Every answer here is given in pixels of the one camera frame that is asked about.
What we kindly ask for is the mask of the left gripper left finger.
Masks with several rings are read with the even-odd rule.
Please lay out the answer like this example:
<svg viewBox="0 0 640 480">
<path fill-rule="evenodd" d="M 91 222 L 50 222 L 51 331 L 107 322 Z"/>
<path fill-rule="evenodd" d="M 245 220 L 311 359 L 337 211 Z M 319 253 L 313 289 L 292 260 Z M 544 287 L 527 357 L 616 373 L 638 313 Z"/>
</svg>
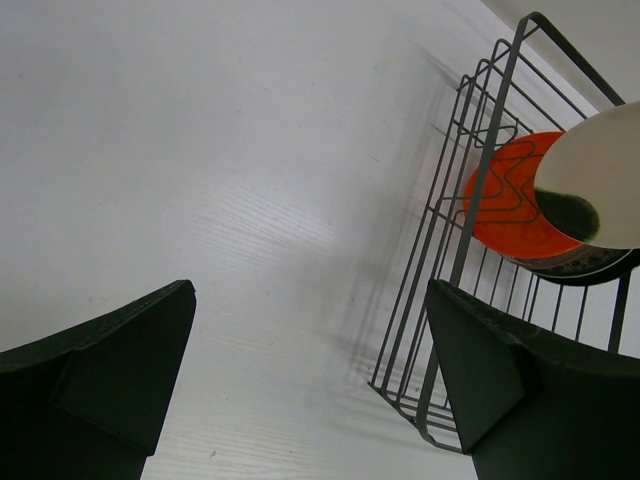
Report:
<svg viewBox="0 0 640 480">
<path fill-rule="evenodd" d="M 177 280 L 2 352 L 2 478 L 140 478 L 156 451 L 194 316 L 194 286 Z"/>
</svg>

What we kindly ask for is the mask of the orange plate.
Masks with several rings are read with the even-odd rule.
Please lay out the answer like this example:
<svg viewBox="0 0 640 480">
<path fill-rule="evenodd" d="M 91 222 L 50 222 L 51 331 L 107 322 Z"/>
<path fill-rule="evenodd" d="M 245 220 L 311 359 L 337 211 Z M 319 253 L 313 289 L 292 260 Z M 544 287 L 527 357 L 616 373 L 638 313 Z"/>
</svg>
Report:
<svg viewBox="0 0 640 480">
<path fill-rule="evenodd" d="M 477 240 L 504 256 L 523 260 L 550 259 L 580 247 L 549 223 L 534 194 L 542 157 L 562 135 L 561 131 L 525 135 L 493 154 L 473 229 Z"/>
</svg>

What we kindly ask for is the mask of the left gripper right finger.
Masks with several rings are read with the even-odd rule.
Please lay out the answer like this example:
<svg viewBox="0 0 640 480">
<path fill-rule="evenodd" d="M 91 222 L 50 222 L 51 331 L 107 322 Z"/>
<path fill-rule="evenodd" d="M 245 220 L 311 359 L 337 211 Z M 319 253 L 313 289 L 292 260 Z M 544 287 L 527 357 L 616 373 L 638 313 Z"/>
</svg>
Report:
<svg viewBox="0 0 640 480">
<path fill-rule="evenodd" d="M 478 478 L 638 478 L 638 359 L 527 323 L 443 280 L 429 282 L 426 304 Z"/>
</svg>

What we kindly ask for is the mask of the blue floral plate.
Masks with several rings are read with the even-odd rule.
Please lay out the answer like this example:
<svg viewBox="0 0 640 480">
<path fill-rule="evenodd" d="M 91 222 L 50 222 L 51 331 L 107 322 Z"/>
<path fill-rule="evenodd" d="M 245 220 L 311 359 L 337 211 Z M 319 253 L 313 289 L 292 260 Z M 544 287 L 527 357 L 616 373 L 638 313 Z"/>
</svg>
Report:
<svg viewBox="0 0 640 480">
<path fill-rule="evenodd" d="M 583 245 L 548 258 L 508 257 L 508 260 L 539 276 L 573 280 L 615 272 L 632 261 L 637 253 L 634 249 L 607 249 Z"/>
</svg>

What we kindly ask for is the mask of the cream plate with black spot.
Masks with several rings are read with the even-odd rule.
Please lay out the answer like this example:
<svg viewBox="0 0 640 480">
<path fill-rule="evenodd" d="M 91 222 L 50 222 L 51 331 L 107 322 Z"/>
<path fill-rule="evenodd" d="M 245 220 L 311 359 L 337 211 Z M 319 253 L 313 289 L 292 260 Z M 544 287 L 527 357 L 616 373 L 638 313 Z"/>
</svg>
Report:
<svg viewBox="0 0 640 480">
<path fill-rule="evenodd" d="M 545 218 L 563 234 L 610 249 L 639 247 L 639 104 L 611 108 L 553 143 L 534 179 Z"/>
</svg>

